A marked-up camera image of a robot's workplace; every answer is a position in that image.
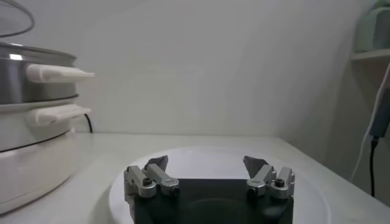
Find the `white wall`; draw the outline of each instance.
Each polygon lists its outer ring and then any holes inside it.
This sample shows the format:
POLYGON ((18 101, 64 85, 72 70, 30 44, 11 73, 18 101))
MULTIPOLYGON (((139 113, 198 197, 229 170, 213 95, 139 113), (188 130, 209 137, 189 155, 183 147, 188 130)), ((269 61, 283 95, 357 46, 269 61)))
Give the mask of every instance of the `white wall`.
POLYGON ((275 135, 323 161, 355 23, 373 1, 20 0, 37 27, 8 40, 96 72, 79 102, 97 131, 275 135))

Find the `black cable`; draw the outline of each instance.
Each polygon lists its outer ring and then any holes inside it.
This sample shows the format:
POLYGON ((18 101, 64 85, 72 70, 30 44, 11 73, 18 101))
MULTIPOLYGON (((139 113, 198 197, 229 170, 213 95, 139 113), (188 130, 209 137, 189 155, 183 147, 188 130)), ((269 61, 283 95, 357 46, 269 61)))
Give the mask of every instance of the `black cable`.
POLYGON ((93 133, 93 128, 92 128, 92 123, 91 123, 91 119, 90 117, 87 115, 87 114, 84 114, 85 118, 87 119, 88 121, 88 126, 90 128, 90 133, 93 133))
POLYGON ((375 198, 375 177, 374 177, 374 154, 375 148, 377 148, 379 137, 374 136, 371 140, 371 152, 370 152, 370 183, 371 183, 371 196, 375 198))
POLYGON ((20 12, 23 12, 24 14, 26 14, 30 19, 30 26, 29 27, 25 28, 24 30, 20 30, 20 31, 17 31, 14 33, 2 34, 2 35, 0 35, 0 38, 12 37, 12 36, 24 34, 24 33, 27 33, 28 31, 30 31, 34 28, 34 26, 35 26, 34 16, 28 9, 25 8, 25 6, 15 2, 14 0, 0 0, 0 1, 18 9, 20 12))

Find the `stainless steel pot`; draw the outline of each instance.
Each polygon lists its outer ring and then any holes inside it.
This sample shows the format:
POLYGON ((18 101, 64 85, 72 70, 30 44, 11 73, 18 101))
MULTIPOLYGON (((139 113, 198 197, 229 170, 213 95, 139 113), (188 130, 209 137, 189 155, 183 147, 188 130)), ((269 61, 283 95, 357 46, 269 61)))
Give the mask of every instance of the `stainless steel pot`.
POLYGON ((74 82, 32 82, 26 72, 31 64, 73 68, 75 59, 64 52, 0 43, 0 104, 77 97, 74 82))

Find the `green container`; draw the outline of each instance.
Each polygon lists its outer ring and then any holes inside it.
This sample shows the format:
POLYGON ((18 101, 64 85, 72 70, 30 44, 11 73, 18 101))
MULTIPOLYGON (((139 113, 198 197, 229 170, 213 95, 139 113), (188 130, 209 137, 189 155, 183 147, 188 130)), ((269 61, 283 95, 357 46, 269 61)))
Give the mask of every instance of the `green container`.
POLYGON ((369 12, 360 20, 356 32, 355 52, 380 49, 390 49, 390 7, 369 12))

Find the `metal gripper jaw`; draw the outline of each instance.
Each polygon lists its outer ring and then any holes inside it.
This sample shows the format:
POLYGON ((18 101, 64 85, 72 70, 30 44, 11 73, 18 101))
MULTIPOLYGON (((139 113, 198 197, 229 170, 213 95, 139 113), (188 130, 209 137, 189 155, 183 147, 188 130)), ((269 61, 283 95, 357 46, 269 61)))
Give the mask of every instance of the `metal gripper jaw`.
POLYGON ((124 171, 125 199, 138 195, 142 198, 154 197, 157 193, 157 185, 160 185, 161 193, 168 196, 180 194, 179 180, 165 173, 168 157, 150 159, 141 170, 138 166, 129 166, 124 171))
POLYGON ((283 167, 277 176, 274 167, 263 159, 245 156, 244 164, 250 176, 246 182, 249 197, 260 197, 267 191, 277 199, 294 196, 295 174, 290 168, 283 167))

